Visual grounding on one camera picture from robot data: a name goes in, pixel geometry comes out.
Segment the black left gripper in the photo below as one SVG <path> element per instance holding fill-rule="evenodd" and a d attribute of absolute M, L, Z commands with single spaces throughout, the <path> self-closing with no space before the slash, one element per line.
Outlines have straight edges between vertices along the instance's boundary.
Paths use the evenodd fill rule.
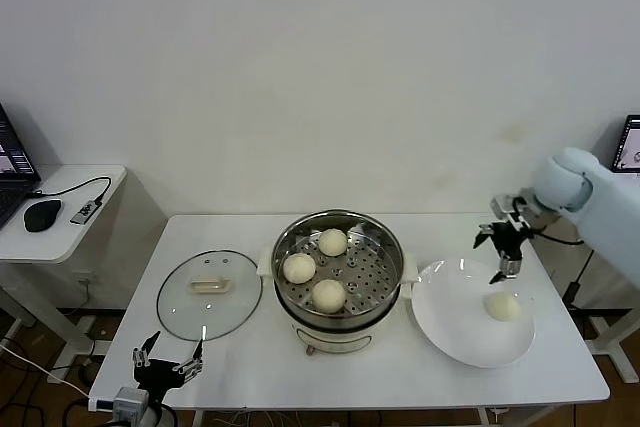
<path fill-rule="evenodd" d="M 200 339 L 192 357 L 182 364 L 149 359 L 149 354 L 161 332 L 156 331 L 148 337 L 141 347 L 133 349 L 132 360 L 135 366 L 135 381 L 138 388 L 148 392 L 168 392 L 183 386 L 183 378 L 193 378 L 203 368 L 203 340 Z"/>

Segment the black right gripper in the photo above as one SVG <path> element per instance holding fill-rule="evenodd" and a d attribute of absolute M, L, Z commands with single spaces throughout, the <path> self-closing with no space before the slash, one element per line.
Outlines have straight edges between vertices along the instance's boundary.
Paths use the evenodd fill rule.
<path fill-rule="evenodd" d="M 521 269 L 521 245 L 525 241 L 525 231 L 517 230 L 508 222 L 481 224 L 473 247 L 478 248 L 488 239 L 492 240 L 497 253 L 501 256 L 498 270 L 489 284 L 515 279 Z"/>

